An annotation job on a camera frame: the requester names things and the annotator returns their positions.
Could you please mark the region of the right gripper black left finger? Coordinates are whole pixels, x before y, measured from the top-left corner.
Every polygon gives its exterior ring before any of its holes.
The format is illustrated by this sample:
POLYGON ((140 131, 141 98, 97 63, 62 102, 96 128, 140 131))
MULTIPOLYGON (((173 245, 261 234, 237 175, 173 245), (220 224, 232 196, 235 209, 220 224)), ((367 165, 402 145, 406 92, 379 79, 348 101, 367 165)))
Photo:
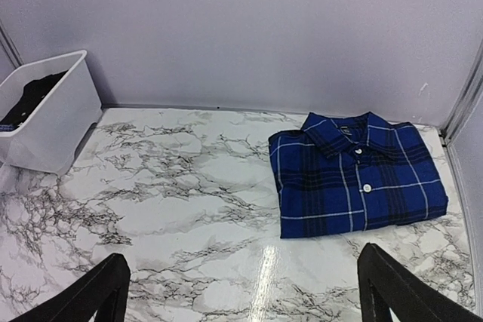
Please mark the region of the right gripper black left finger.
POLYGON ((123 321, 130 280, 125 257, 112 253, 64 291, 15 321, 123 321))

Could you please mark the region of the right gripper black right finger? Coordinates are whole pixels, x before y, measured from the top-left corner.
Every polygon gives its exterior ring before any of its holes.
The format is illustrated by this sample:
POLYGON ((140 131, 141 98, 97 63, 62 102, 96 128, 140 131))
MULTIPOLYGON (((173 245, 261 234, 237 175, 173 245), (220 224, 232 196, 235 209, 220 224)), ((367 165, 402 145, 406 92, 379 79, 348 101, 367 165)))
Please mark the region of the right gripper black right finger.
POLYGON ((377 244, 367 243, 357 261, 363 321, 481 321, 410 273, 377 244))

